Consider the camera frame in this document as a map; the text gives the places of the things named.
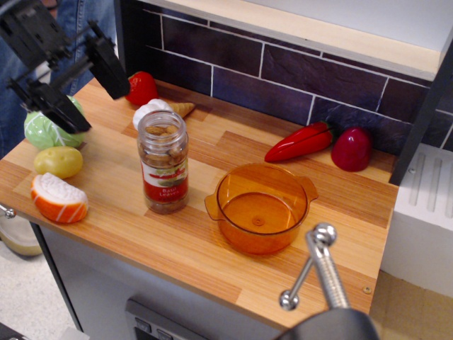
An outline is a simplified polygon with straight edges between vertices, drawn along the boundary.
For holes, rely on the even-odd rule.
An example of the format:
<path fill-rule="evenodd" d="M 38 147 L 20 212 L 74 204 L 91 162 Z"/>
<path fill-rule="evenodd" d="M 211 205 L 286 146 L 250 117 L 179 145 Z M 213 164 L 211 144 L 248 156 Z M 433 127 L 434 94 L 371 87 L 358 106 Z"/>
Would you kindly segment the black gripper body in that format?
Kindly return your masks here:
<path fill-rule="evenodd" d="M 2 1 L 1 37 L 28 68 L 17 79 L 10 78 L 7 87 L 24 92 L 22 80 L 45 62 L 50 69 L 58 68 L 60 60 L 71 55 L 69 46 L 80 36 L 84 36 L 86 55 L 56 80 L 57 87 L 66 86 L 86 71 L 98 76 L 95 65 L 97 23 L 89 21 L 82 32 L 70 38 L 40 1 Z"/>

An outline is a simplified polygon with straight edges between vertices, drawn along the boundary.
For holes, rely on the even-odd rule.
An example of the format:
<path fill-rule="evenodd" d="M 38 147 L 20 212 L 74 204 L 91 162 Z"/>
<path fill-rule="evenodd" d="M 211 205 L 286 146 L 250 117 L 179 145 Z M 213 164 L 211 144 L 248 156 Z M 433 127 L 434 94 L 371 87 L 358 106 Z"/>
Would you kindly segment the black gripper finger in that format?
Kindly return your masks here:
<path fill-rule="evenodd" d="M 109 40 L 89 37 L 86 41 L 86 55 L 92 64 L 90 72 L 112 99 L 119 99 L 130 93 L 129 79 Z"/>
<path fill-rule="evenodd" d="M 91 125 L 67 95 L 47 83 L 39 81 L 25 91 L 25 104 L 40 111 L 53 123 L 69 134 L 88 132 Z"/>

